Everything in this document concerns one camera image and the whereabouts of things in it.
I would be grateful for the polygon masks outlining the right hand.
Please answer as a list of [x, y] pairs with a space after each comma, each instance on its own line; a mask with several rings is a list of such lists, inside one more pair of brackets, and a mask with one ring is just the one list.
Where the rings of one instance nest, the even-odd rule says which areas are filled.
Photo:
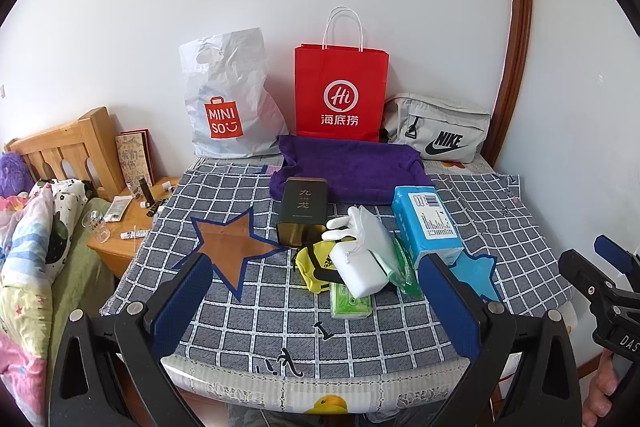
[[599, 366], [590, 381], [588, 395], [582, 403], [582, 425], [594, 427], [597, 421], [605, 418], [612, 409], [610, 396], [618, 385], [618, 377], [613, 365], [613, 352], [604, 349], [600, 356]]

